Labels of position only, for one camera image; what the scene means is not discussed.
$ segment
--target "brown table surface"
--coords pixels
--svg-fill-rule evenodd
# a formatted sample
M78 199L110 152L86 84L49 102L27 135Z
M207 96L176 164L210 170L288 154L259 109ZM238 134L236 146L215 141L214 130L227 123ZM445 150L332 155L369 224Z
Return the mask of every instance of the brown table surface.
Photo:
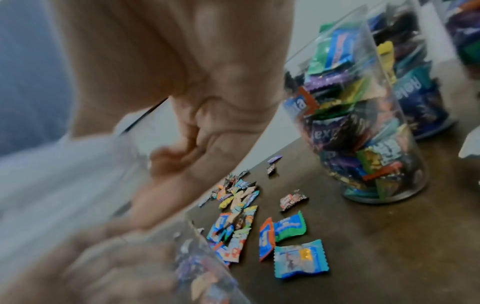
M256 181L260 195L252 230L231 266L241 289L255 303L479 303L480 160L462 160L458 152L480 124L478 104L458 101L461 117L453 128L419 142L430 170L429 186L418 195L389 205L366 205L340 195L316 157L301 140L275 155L278 175L268 178L267 162L245 180ZM286 213L280 198L301 189L310 200ZM217 201L188 213L206 235L218 218ZM294 245L321 239L330 272L290 280L274 276L273 257L259 262L259 228L302 211L303 236Z

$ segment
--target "white wall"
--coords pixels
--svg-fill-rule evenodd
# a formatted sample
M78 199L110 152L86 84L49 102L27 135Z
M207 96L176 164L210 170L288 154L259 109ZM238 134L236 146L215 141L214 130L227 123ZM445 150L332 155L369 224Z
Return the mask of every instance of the white wall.
M362 4L373 6L378 2L379 0L298 0L295 6L293 36L288 56L290 57L313 40L321 24L338 20ZM158 107L131 132L144 153L149 153L158 146L174 143L179 138L179 132L169 102ZM299 136L287 114L280 107L264 134L235 173L252 168Z

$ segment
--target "hand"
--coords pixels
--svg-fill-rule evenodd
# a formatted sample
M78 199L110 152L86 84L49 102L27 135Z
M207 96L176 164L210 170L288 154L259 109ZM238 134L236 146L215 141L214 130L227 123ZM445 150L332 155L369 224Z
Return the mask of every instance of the hand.
M152 156L132 219L151 227L230 173L283 97L293 0L49 0L76 83L72 134L171 96L181 134Z
M124 245L79 263L86 249L131 229L129 221L115 220L80 232L17 278L0 303L141 303L172 291L175 276L168 264L174 252L167 246Z

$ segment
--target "wooden table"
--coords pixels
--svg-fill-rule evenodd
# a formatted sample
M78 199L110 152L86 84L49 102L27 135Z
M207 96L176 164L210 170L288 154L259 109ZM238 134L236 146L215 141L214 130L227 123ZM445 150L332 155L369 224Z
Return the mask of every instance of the wooden table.
M297 140L278 152L278 176L267 162L245 179L257 181L260 196L252 231L231 272L256 303L479 303L480 160L461 160L460 147L480 124L478 104L459 100L460 122L419 142L430 170L428 188L403 202L365 205L340 195L307 145ZM285 214L280 198L301 189L309 202ZM283 281L273 258L259 262L259 228L302 211L307 233L282 241L293 245L321 239L330 272ZM220 211L212 201L189 217L208 232Z

